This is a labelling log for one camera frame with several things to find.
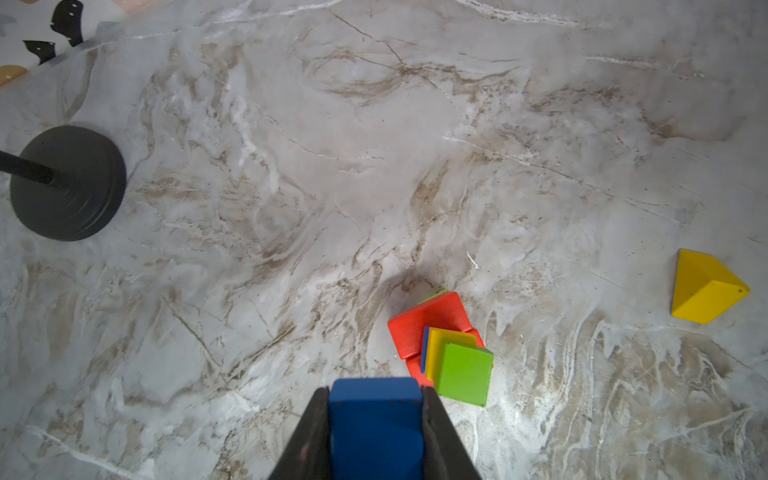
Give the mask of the small blue cube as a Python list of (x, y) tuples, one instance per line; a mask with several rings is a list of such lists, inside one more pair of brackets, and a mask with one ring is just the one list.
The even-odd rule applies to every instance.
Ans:
[(420, 352), (420, 372), (426, 376), (426, 361), (428, 356), (429, 334), (431, 327), (426, 326), (423, 329), (422, 344)]

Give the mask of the dark blue square block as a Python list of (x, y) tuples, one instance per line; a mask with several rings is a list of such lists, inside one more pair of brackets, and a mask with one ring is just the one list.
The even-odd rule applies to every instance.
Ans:
[(423, 477), (423, 395), (415, 379), (339, 379), (328, 408), (335, 479)]

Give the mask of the red block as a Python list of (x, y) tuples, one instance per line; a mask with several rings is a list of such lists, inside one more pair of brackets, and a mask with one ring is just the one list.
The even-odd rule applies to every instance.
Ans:
[(447, 292), (391, 317), (388, 329), (400, 359), (421, 353), (426, 327), (469, 332), (472, 325), (457, 292)]
[(476, 329), (466, 332), (437, 327), (426, 327), (419, 354), (406, 361), (409, 373), (421, 386), (433, 386), (438, 378), (448, 344), (468, 347), (485, 347)]

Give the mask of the small yellow cube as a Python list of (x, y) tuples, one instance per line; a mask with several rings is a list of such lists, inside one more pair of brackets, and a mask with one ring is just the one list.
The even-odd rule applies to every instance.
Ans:
[(431, 327), (429, 334), (428, 356), (426, 361), (426, 378), (435, 381), (442, 365), (445, 348), (448, 344), (476, 347), (477, 336), (471, 332), (461, 332), (443, 328)]

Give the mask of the lime green long block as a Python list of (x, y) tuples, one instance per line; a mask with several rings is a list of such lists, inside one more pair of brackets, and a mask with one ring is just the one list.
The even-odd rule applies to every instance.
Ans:
[(442, 295), (444, 295), (446, 293), (450, 293), (450, 292), (448, 290), (441, 290), (441, 291), (439, 291), (439, 292), (437, 292), (437, 293), (435, 293), (435, 294), (425, 298), (420, 303), (425, 303), (425, 302), (431, 301), (431, 300), (433, 300), (435, 298), (438, 298), (438, 297), (440, 297), (440, 296), (442, 296)]

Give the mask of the black microphone stand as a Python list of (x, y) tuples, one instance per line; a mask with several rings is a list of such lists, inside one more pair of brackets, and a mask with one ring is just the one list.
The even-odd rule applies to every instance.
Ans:
[(33, 138), (19, 155), (1, 153), (11, 175), (10, 201), (32, 232), (74, 242), (102, 230), (117, 213), (127, 186), (124, 159), (108, 137), (64, 125)]

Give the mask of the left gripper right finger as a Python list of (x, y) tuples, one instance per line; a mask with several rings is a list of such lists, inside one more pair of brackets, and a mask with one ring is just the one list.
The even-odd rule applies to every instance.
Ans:
[(422, 387), (423, 478), (480, 480), (436, 390)]

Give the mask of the yellow block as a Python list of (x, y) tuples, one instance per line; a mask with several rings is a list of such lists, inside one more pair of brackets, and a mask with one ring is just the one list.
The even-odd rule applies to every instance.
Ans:
[(670, 314), (706, 325), (750, 292), (750, 288), (717, 257), (680, 249)]

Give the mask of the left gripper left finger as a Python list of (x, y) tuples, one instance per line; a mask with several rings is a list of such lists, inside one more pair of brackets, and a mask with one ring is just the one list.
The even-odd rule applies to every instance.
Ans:
[(269, 480), (332, 479), (329, 393), (328, 387), (313, 393)]

